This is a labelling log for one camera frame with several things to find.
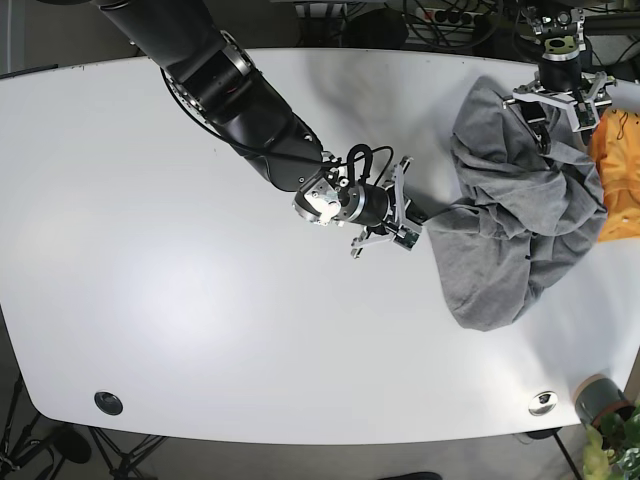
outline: black cable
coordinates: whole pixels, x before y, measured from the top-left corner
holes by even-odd
[[[560,440],[560,437],[558,436],[558,433],[555,432],[555,431],[553,432],[553,438],[555,438],[556,443],[558,444],[558,447],[560,447],[560,451],[562,452],[562,455],[564,456],[565,460],[569,464],[569,467],[571,468],[571,471],[575,475],[576,480],[582,480],[582,476],[580,475],[580,471],[576,467],[576,464],[573,463],[573,459],[571,458],[571,455],[569,455],[569,452],[567,452],[567,449],[564,448],[564,444],[562,443],[562,440]]]
[[[600,60],[600,57],[596,53],[595,48],[593,48],[593,44],[591,45],[591,55],[596,57],[596,60],[598,60],[599,65],[595,65],[596,67],[604,67],[604,63],[602,63],[602,60]]]
[[[438,27],[438,24],[433,21],[433,19],[431,18],[431,15],[427,11],[427,9],[424,8],[424,6],[420,3],[420,0],[413,0],[413,1],[416,2],[416,5],[418,5],[418,7],[420,7],[420,10],[422,10],[422,12],[424,13],[424,18],[426,18],[429,21],[429,23],[431,24],[433,29],[438,33],[438,35],[440,35],[440,39],[443,40],[444,43],[446,43],[448,47],[450,47],[451,44],[449,43],[449,40],[447,40],[447,37],[444,36],[444,34],[442,33],[442,30],[440,30],[440,28]]]
[[[387,171],[387,168],[389,168],[389,165],[391,165],[391,161],[393,160],[393,155],[394,155],[394,151],[393,148],[391,148],[388,145],[385,145],[384,147],[379,147],[376,148],[375,150],[371,150],[373,153],[376,152],[380,152],[382,150],[389,150],[389,160],[387,160],[387,163],[384,164],[384,167],[382,168],[382,170],[380,170],[380,175],[378,175],[378,178],[376,178],[376,181],[373,182],[373,186],[377,186],[378,183],[380,183],[380,180],[382,180],[382,176],[384,175],[384,172]]]
[[[167,90],[169,90],[169,94],[171,95],[171,98],[173,98],[173,100],[178,104],[178,106],[180,107],[180,109],[192,120],[194,121],[200,128],[202,128],[203,130],[205,130],[207,133],[209,133],[210,135],[213,135],[215,138],[217,138],[218,140],[223,141],[224,143],[234,147],[234,148],[239,148],[241,150],[244,150],[247,153],[250,153],[252,155],[258,155],[260,157],[262,156],[269,156],[272,158],[279,158],[280,160],[289,160],[292,162],[298,162],[298,163],[306,163],[308,165],[317,165],[319,168],[333,168],[336,165],[335,164],[330,164],[327,162],[322,162],[322,161],[318,161],[318,160],[313,160],[311,158],[305,158],[305,157],[300,157],[298,155],[289,155],[289,154],[285,154],[285,153],[276,153],[276,152],[270,152],[268,150],[261,150],[261,149],[257,149],[257,148],[252,148],[252,147],[248,147],[246,145],[243,145],[241,143],[238,143],[234,140],[228,139],[228,138],[224,138],[222,135],[220,135],[219,133],[216,133],[212,130],[210,130],[206,125],[204,125],[202,122],[199,122],[198,120],[196,120],[191,113],[189,112],[189,110],[187,110],[187,107],[185,107],[182,102],[180,100],[178,100],[178,98],[173,94],[173,90],[171,89],[171,84],[169,83],[169,79],[167,78],[167,76],[164,74],[164,71],[162,69],[160,69],[160,72],[162,74],[162,78],[164,79],[164,83],[167,86]]]
[[[615,62],[613,62],[613,63],[610,63],[609,65],[618,65],[619,63],[621,63],[621,62],[622,62],[622,59],[623,59],[623,58],[624,58],[624,56],[627,54],[627,52],[628,52],[629,50],[631,50],[631,49],[632,49],[635,45],[637,45],[638,43],[640,43],[640,38],[639,38],[638,40],[636,40],[635,42],[633,42],[631,45],[629,45],[627,48],[625,48],[625,49],[624,49],[624,51],[622,52],[622,54],[618,57],[618,60],[616,60],[616,61],[615,61]]]
[[[407,18],[414,18],[416,20],[418,20],[419,22],[422,22],[422,24],[427,27],[429,30],[431,30],[431,33],[433,34],[433,36],[435,37],[436,41],[439,40],[438,38],[438,32],[436,32],[433,28],[433,26],[431,26],[431,24],[425,22],[424,20],[422,20],[420,17],[417,17],[415,15],[412,15],[406,11],[403,12],[403,15],[405,16],[405,20],[407,22],[407,25],[409,26],[409,28],[411,29],[411,31],[416,35],[416,37],[418,37],[420,40],[422,40],[425,44],[429,45],[429,40],[426,39],[425,37],[423,37],[420,32],[418,32],[418,30],[416,30],[416,28],[414,27],[413,23],[410,22]]]
[[[405,13],[405,15],[407,14],[407,0],[402,0],[402,9],[403,12]],[[498,15],[502,14],[502,10],[504,9],[504,0],[498,0]],[[484,41],[488,40],[494,33],[496,33],[496,31],[498,30],[498,27],[500,26],[500,22],[496,21],[491,28],[479,39],[477,40],[473,40],[471,42],[465,43],[463,45],[454,45],[451,47],[442,47],[438,44],[435,43],[431,43],[429,40],[427,40],[426,38],[422,37],[421,35],[419,35],[417,33],[417,31],[414,32],[427,46],[434,48],[436,50],[442,50],[442,51],[457,51],[457,50],[466,50],[468,48],[473,48],[477,45],[480,45],[481,43],[483,43]]]
[[[249,152],[253,155],[259,155],[259,156],[269,156],[272,158],[279,158],[281,160],[290,160],[290,161],[294,161],[294,162],[300,162],[300,163],[307,163],[307,164],[311,164],[311,165],[317,165],[319,168],[321,169],[330,169],[330,168],[334,168],[334,167],[340,167],[340,166],[346,166],[346,165],[351,165],[351,164],[355,164],[357,162],[359,162],[360,160],[362,160],[363,158],[365,158],[364,155],[360,156],[360,157],[355,157],[353,158],[351,161],[348,162],[344,162],[344,163],[340,163],[340,164],[335,164],[335,163],[331,163],[331,162],[320,162],[317,160],[312,160],[310,158],[305,158],[305,157],[299,157],[297,155],[288,155],[288,154],[284,154],[284,153],[275,153],[275,152],[269,152],[269,151],[265,151],[265,150],[260,150],[260,149],[256,149],[256,148],[252,148],[252,147],[248,147],[246,145],[243,145],[241,143],[235,142],[233,140],[224,138],[222,135],[220,135],[219,133],[216,133],[212,130],[210,130],[209,128],[207,128],[206,125],[204,125],[202,122],[199,122],[198,120],[196,120],[191,113],[187,110],[187,108],[182,104],[182,102],[180,100],[178,100],[178,98],[173,94],[173,90],[171,89],[171,84],[169,83],[169,79],[167,78],[167,76],[164,74],[164,71],[162,69],[160,69],[160,72],[162,74],[162,78],[164,79],[164,83],[167,86],[167,90],[169,90],[169,95],[171,95],[171,97],[173,98],[173,100],[178,104],[178,106],[180,107],[180,109],[193,121],[195,122],[200,128],[202,128],[204,131],[206,131],[208,134],[213,135],[215,138],[217,138],[218,140],[226,143],[227,145],[230,145],[231,147],[234,148],[239,148],[241,150],[244,150],[246,152]],[[376,153],[376,152],[380,152],[382,150],[389,150],[392,152],[392,157],[393,157],[393,148],[391,148],[388,145],[384,145],[382,147],[378,147],[378,148],[374,148],[373,150],[371,150],[372,153]]]
[[[356,5],[354,7],[353,12],[350,12],[349,9],[347,9],[347,18],[351,18],[354,15],[357,15],[358,13],[360,13],[362,10],[364,10],[364,8],[367,6],[366,2],[362,2],[360,5]]]

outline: round hole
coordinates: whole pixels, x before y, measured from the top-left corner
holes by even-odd
[[[93,396],[96,406],[107,415],[120,415],[123,407],[122,402],[113,393],[98,392]]]
[[[554,392],[542,392],[529,402],[529,413],[539,417],[549,413],[558,404],[558,395]]]

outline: gray cloth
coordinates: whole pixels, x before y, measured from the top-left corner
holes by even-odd
[[[519,112],[480,79],[453,128],[465,199],[430,219],[444,296],[458,323],[514,322],[594,245],[607,212],[594,162],[569,146],[566,115],[548,109],[551,153],[537,153]]]

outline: orange cloth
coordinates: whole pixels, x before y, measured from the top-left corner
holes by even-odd
[[[608,109],[593,134],[595,160],[609,216],[599,242],[640,237],[640,115]]]

